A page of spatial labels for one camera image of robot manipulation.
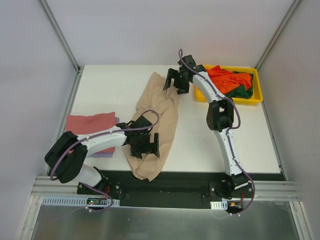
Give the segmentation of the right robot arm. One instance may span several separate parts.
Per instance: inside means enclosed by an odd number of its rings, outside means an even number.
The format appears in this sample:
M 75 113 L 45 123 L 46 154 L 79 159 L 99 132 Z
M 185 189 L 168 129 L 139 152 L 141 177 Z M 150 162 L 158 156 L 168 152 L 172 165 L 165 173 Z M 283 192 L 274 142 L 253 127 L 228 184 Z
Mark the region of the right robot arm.
M 233 130 L 239 128 L 233 126 L 234 115 L 239 118 L 239 111 L 234 101 L 222 94 L 210 80 L 202 64 L 197 65 L 191 55 L 183 56 L 182 49 L 178 55 L 179 69 L 168 70 L 163 90 L 174 86 L 179 95 L 187 94 L 192 83 L 204 95 L 208 103 L 206 123 L 217 137 L 225 166 L 225 180 L 214 188 L 214 192 L 225 199 L 237 197 L 250 181 L 240 164 L 233 139 Z

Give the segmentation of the beige t shirt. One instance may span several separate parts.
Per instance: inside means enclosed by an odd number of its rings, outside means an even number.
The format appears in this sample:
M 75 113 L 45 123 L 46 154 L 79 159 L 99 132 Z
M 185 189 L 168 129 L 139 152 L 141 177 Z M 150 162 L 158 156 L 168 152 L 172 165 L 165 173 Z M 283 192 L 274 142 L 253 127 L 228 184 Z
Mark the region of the beige t shirt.
M 162 171 L 175 139 L 179 95 L 173 86 L 164 90 L 166 79 L 154 72 L 148 80 L 146 87 L 136 104 L 136 112 L 132 120 L 143 115 L 151 123 L 156 123 L 151 131 L 151 140 L 154 133 L 159 133 L 159 157 L 154 154 L 143 154 L 142 158 L 130 155 L 130 146 L 123 147 L 123 153 L 131 168 L 133 175 L 140 180 L 154 180 Z

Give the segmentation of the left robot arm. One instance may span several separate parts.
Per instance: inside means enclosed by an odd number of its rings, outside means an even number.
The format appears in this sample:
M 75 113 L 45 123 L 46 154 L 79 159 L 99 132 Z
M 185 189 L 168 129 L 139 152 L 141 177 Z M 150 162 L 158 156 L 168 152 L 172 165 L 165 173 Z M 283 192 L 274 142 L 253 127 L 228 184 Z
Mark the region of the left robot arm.
M 115 126 L 90 134 L 64 132 L 44 157 L 50 167 L 50 179 L 62 184 L 76 181 L 87 185 L 99 195 L 105 191 L 105 177 L 96 167 L 86 165 L 85 159 L 102 150 L 129 146 L 129 154 L 141 159 L 144 154 L 160 157 L 160 135 L 152 133 L 154 124 L 144 116 L 120 122 Z

